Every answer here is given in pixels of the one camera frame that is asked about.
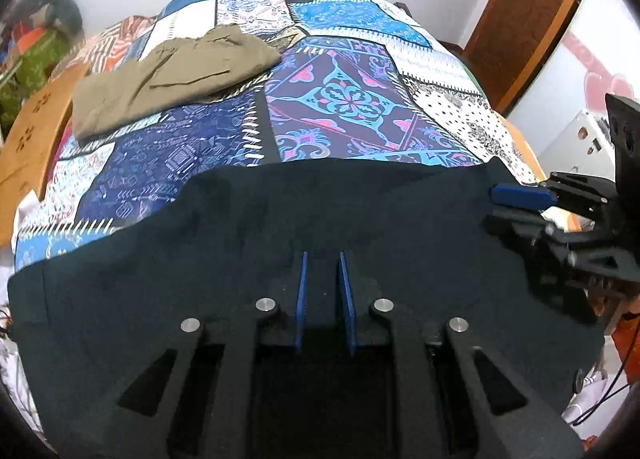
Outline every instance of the brown garment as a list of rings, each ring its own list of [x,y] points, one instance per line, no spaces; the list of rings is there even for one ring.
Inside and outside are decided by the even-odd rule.
[[[143,60],[92,74],[73,95],[76,139],[110,132],[169,106],[188,103],[255,76],[280,53],[238,25],[214,28],[202,38],[174,38]]]

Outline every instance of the patchwork bedspread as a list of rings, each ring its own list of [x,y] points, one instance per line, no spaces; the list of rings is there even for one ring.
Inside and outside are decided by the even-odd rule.
[[[455,167],[497,156],[534,181],[457,58],[384,0],[172,0],[155,20],[130,17],[89,40],[70,63],[117,70],[164,40],[231,23],[279,49],[281,63],[85,146],[66,131],[46,199],[20,227],[16,271],[137,222],[223,165],[339,157]],[[19,360],[8,359],[2,379],[37,429]]]

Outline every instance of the orange fabric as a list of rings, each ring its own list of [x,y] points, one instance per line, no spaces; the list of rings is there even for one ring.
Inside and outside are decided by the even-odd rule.
[[[631,340],[634,337],[639,322],[640,318],[634,318],[633,320],[621,318],[618,327],[612,334],[616,349],[620,355],[620,360],[624,360],[626,354],[629,352]],[[625,372],[629,383],[635,383],[640,379],[640,337],[636,339],[636,344],[631,350],[631,357],[626,364]]]
[[[46,32],[46,29],[43,27],[37,27],[36,29],[29,31],[27,34],[20,37],[20,39],[16,42],[18,45],[18,49],[20,49],[20,54],[24,54],[27,52],[27,49],[35,44]]]

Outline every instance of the door frame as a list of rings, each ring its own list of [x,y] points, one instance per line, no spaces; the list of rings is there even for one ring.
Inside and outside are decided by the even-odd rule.
[[[490,13],[498,0],[489,0],[487,2],[482,16],[476,25],[476,28],[466,44],[463,54],[467,59],[470,59],[478,39],[482,35],[482,31],[485,28],[489,19]],[[582,0],[562,0],[558,12],[554,16],[554,19],[542,37],[540,44],[536,47],[535,51],[525,64],[520,74],[516,77],[516,80],[511,87],[506,91],[503,97],[495,106],[496,112],[503,116],[508,116],[517,101],[526,92],[529,86],[533,83],[533,80],[540,70],[544,67],[546,61],[549,59],[556,46],[560,43],[562,36],[566,32],[573,19],[576,10]]]

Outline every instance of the bed sheet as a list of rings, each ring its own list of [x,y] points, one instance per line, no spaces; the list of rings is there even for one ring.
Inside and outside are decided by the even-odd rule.
[[[520,182],[535,181],[459,60],[385,0],[172,0],[157,19],[130,17],[89,40],[70,65],[117,70],[164,40],[231,23],[277,48],[281,63],[84,146],[68,130],[45,200],[20,224],[16,271],[143,219],[223,165],[340,157],[457,167],[497,156]],[[3,380],[21,379],[28,398],[16,374]]]

